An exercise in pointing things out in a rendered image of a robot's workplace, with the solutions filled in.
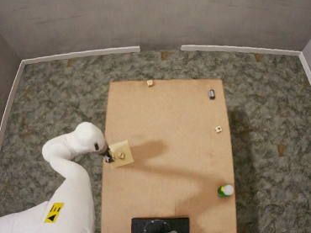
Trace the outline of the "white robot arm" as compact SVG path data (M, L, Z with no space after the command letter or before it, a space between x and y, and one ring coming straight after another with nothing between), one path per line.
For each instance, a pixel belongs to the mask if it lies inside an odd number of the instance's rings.
M94 233L95 211L87 171L71 160L80 154L104 153L108 143L101 130L84 122L70 134L49 140L43 157L66 178L50 201L0 218L0 233Z

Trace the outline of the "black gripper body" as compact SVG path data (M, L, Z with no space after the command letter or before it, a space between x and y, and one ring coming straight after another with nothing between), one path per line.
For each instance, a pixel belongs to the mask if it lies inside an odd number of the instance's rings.
M108 146L108 148L107 148L107 150L104 152L104 153L102 153L102 154L99 154L100 156L108 156L108 149L109 149L109 146Z

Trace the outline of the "pale yellow mat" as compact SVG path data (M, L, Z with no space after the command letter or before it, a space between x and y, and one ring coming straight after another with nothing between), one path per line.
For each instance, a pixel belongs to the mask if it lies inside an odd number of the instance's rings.
M110 163L111 169L134 162L127 140L110 145L109 148L115 158L115 161ZM125 154L124 159L118 158L120 152Z

